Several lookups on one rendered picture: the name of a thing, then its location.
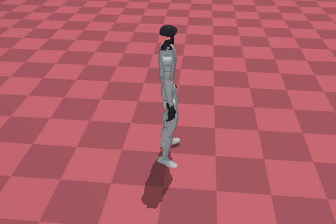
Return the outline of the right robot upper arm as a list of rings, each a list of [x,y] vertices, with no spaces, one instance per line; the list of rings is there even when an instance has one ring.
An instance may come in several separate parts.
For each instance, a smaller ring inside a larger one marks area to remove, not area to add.
[[[172,70],[172,57],[169,54],[164,54],[163,58],[162,58],[162,66],[163,66],[163,81],[164,81],[164,85],[166,86],[166,83],[168,81],[172,81],[172,79],[170,79],[171,76],[171,70]],[[174,83],[173,83],[174,85]]]

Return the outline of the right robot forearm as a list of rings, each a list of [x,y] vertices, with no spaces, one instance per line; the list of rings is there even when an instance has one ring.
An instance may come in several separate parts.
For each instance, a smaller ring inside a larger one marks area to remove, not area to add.
[[[170,105],[170,107],[172,107],[174,105],[174,102],[173,102],[173,82],[172,81],[168,81],[166,83],[164,92],[165,92],[166,104],[168,103]]]

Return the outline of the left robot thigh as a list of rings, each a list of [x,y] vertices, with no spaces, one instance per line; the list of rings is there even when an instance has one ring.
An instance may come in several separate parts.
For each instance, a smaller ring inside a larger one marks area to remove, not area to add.
[[[177,90],[176,90],[176,86],[175,86],[175,84],[174,84],[174,89],[175,89],[175,94],[174,94],[173,99],[175,99],[175,100],[176,100],[176,104],[178,104],[178,96],[177,96]],[[163,115],[162,115],[162,118],[163,118],[163,120],[165,120],[165,121],[166,121],[166,113],[167,113],[167,112],[164,112]]]

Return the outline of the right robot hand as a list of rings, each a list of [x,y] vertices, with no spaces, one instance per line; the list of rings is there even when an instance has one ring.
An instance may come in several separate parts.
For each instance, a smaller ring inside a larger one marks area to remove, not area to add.
[[[175,118],[176,110],[174,109],[174,106],[170,107],[170,105],[167,103],[166,104],[168,111],[168,120],[166,121],[171,121]]]

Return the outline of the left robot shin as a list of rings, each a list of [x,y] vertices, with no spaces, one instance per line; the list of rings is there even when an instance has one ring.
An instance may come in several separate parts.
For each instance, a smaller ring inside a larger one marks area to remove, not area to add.
[[[166,111],[164,111],[164,112],[166,112]],[[163,112],[163,113],[164,113],[164,112]],[[162,122],[163,122],[163,128],[164,128],[165,126],[167,126],[167,123],[166,123],[165,120],[162,120]]]

